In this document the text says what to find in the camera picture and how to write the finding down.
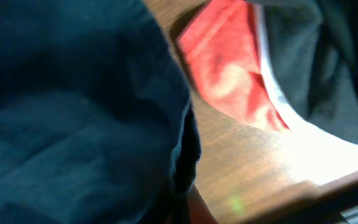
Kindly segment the navy blue shorts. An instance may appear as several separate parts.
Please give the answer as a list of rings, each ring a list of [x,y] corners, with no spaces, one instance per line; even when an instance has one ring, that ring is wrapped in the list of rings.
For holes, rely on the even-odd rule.
[[[0,223],[189,223],[190,91],[140,0],[0,0]]]

